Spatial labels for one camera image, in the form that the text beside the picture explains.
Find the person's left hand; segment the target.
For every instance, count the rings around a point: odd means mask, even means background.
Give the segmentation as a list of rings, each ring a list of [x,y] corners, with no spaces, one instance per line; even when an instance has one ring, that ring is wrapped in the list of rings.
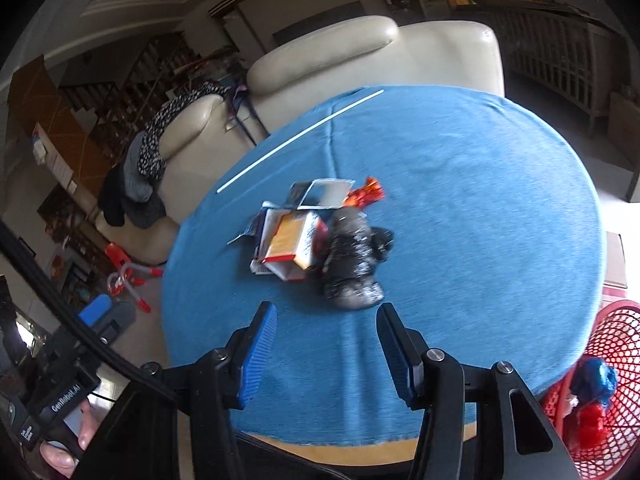
[[[77,445],[85,451],[99,428],[96,410],[88,400],[83,400],[73,411],[72,419],[77,426]],[[79,458],[70,452],[70,446],[57,440],[43,442],[39,452],[44,462],[65,479],[73,475],[79,462]]]

